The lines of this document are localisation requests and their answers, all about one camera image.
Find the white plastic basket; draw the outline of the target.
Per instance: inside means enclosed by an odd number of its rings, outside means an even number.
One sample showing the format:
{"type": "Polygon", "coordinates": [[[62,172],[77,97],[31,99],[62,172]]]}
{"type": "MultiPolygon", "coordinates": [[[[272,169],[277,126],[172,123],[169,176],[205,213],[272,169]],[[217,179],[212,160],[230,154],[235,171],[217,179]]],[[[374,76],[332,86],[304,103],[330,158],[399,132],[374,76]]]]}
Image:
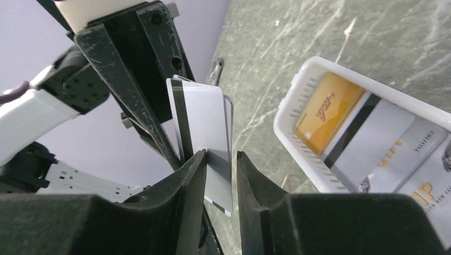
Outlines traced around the white plastic basket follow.
{"type": "Polygon", "coordinates": [[[395,191],[450,133],[450,113],[315,56],[294,76],[273,129],[321,193],[395,191]]]}

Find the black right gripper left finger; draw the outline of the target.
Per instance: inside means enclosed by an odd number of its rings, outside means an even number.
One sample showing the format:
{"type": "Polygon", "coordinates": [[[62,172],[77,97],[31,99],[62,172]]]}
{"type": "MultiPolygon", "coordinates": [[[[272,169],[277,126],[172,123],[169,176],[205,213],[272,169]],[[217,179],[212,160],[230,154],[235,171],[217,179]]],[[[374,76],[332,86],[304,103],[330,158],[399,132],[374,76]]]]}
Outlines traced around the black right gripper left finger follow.
{"type": "Polygon", "coordinates": [[[1,196],[1,254],[197,254],[206,151],[124,203],[97,195],[1,196]]]}

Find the white printed VIP card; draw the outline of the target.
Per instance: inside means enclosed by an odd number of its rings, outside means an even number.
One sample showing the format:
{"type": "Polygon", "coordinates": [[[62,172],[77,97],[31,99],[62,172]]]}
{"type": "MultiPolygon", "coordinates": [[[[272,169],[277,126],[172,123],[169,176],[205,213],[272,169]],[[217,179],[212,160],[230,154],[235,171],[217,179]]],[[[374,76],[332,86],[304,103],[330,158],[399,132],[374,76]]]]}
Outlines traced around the white printed VIP card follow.
{"type": "Polygon", "coordinates": [[[417,118],[355,192],[410,196],[449,249],[450,132],[417,118]]]}

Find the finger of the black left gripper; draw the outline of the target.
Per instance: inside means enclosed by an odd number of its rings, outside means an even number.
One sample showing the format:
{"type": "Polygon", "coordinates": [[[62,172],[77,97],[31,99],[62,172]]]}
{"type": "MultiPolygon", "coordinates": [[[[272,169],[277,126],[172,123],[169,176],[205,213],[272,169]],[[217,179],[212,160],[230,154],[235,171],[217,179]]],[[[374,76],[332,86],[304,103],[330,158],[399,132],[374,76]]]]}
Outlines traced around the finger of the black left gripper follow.
{"type": "Polygon", "coordinates": [[[172,119],[166,80],[193,79],[169,6],[140,1],[89,18],[74,41],[142,139],[181,167],[162,124],[172,119]]]}

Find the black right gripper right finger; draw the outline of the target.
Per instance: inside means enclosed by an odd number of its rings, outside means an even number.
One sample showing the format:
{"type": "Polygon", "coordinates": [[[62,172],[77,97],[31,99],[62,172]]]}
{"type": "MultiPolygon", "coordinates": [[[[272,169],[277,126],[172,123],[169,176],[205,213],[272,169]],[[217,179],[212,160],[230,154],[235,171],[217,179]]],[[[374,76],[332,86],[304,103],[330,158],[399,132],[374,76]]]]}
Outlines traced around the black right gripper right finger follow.
{"type": "Polygon", "coordinates": [[[400,194],[289,193],[237,152],[243,254],[447,254],[400,194]]]}

